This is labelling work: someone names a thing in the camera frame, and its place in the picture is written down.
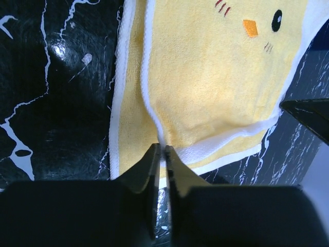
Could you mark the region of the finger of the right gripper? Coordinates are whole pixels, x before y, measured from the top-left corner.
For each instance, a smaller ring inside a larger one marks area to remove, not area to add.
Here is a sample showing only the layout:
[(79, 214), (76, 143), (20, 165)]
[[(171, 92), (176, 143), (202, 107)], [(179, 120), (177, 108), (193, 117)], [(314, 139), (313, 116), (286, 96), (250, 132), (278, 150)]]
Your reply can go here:
[(286, 100), (280, 108), (328, 144), (328, 98)]

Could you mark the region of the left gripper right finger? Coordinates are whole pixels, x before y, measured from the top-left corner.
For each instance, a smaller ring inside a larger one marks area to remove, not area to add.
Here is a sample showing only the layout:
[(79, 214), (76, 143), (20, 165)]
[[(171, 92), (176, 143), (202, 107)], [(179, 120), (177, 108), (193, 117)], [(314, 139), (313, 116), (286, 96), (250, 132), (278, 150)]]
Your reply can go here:
[(166, 146), (164, 153), (172, 223), (171, 241), (179, 242), (185, 235), (184, 228), (193, 209), (194, 198), (190, 196), (190, 192), (194, 188), (203, 188), (210, 184), (185, 165), (172, 146)]

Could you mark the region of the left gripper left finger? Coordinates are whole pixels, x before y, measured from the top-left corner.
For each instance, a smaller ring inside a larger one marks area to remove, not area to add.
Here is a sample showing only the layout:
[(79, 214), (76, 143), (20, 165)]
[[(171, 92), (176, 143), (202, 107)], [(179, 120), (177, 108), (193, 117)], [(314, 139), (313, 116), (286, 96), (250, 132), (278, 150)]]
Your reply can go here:
[(155, 239), (160, 160), (160, 144), (152, 144), (140, 161), (117, 178), (141, 198), (141, 214), (151, 239)]

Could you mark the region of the yellow towel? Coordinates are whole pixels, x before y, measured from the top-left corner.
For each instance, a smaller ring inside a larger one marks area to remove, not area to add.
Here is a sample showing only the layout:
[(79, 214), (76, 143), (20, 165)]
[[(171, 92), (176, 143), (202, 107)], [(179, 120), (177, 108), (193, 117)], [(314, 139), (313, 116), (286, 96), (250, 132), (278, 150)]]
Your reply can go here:
[(196, 174), (261, 150), (328, 1), (125, 1), (109, 126), (111, 179), (149, 146)]

